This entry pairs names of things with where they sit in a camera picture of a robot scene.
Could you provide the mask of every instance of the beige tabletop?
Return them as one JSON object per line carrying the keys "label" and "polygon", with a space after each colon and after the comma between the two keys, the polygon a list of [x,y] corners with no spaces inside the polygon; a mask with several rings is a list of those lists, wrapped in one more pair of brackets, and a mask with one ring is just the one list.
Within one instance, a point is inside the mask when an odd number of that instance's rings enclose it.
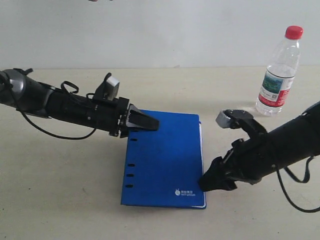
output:
{"label": "beige tabletop", "polygon": [[[35,70],[30,77],[59,87],[70,81],[80,94],[93,92],[105,74],[121,81],[119,97],[140,109],[199,114],[204,168],[224,156],[242,130],[221,129],[223,109],[252,110],[264,67]],[[256,119],[268,131],[320,100],[320,67],[301,66],[283,111]],[[89,128],[32,118],[55,134],[80,137]],[[85,140],[45,135],[13,108],[0,106],[0,240],[249,240],[319,239],[320,213],[306,214],[286,201],[276,174],[256,185],[206,194],[207,208],[172,209],[120,204],[126,139],[97,131]],[[292,166],[302,178],[305,161]],[[292,199],[320,205],[320,163],[308,184],[283,174]]]}

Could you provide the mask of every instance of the white logo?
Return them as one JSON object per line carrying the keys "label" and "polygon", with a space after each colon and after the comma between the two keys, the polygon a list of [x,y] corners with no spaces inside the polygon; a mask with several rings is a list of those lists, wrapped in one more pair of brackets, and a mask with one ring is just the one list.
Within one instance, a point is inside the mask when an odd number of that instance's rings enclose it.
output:
{"label": "white logo", "polygon": [[180,196],[181,192],[179,191],[179,188],[175,190],[175,195]]}
{"label": "white logo", "polygon": [[187,196],[187,197],[194,197],[196,194],[194,194],[194,191],[186,191],[186,190],[179,190],[177,188],[174,192],[177,196]]}

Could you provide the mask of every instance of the plastic water bottle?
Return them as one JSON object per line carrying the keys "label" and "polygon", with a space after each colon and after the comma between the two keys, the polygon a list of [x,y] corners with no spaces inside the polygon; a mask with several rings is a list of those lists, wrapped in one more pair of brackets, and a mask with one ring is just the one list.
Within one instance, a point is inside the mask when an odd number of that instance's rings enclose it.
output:
{"label": "plastic water bottle", "polygon": [[299,66],[299,39],[303,31],[300,26],[289,26],[272,54],[255,104],[265,116],[276,115],[285,104]]}

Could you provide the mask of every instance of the wire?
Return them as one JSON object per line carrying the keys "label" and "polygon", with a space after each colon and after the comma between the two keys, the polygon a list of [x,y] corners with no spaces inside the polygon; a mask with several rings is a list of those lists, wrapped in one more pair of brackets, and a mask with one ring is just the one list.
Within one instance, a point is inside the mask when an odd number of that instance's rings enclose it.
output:
{"label": "wire", "polygon": [[[10,79],[10,76],[6,73],[6,72],[3,72],[5,73],[5,75],[7,76],[8,78],[8,81]],[[89,134],[85,135],[85,136],[81,136],[81,137],[69,137],[69,136],[60,136],[60,135],[56,135],[54,133],[51,133],[49,131],[46,131],[44,130],[43,128],[39,127],[38,125],[36,125],[34,122],[32,122],[30,120],[30,118],[22,111],[22,109],[20,108],[19,104],[18,104],[18,100],[15,96],[15,93],[13,92],[12,90],[12,85],[11,83],[9,83],[2,75],[0,75],[1,78],[2,78],[2,82],[5,84],[5,86],[8,88],[12,98],[13,98],[13,101],[14,101],[14,104],[17,108],[17,110],[22,114],[22,116],[24,117],[24,119],[31,125],[33,126],[34,128],[36,128],[37,130],[39,130],[40,132],[44,133],[44,134],[47,134],[51,137],[54,137],[54,138],[57,138],[57,139],[65,139],[65,140],[83,140],[83,139],[87,139],[89,138],[92,134],[95,133],[95,131],[97,130],[97,128],[94,128]]]}
{"label": "wire", "polygon": [[317,213],[317,212],[320,211],[320,206],[317,207],[317,208],[314,208],[314,209],[304,209],[304,208],[301,208],[301,207],[297,206],[297,205],[291,200],[291,198],[289,197],[289,195],[288,195],[288,193],[287,193],[287,191],[286,191],[286,188],[285,188],[284,183],[283,183],[283,181],[282,181],[282,178],[281,178],[281,175],[280,175],[280,171],[279,171],[279,167],[278,167],[277,164],[275,165],[275,169],[276,169],[276,174],[277,174],[277,176],[278,176],[278,180],[279,180],[279,183],[280,183],[282,192],[283,192],[285,198],[288,200],[288,202],[289,202],[295,209],[299,210],[300,212],[308,213],[308,214],[310,214],[310,213]]}

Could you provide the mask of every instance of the notebook cover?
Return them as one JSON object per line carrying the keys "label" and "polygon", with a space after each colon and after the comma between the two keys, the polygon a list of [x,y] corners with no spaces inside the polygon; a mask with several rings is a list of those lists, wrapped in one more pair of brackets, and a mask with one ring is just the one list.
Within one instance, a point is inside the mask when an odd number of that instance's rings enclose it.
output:
{"label": "notebook cover", "polygon": [[196,114],[144,110],[158,131],[130,131],[121,204],[206,208],[198,186],[203,174],[202,137]]}

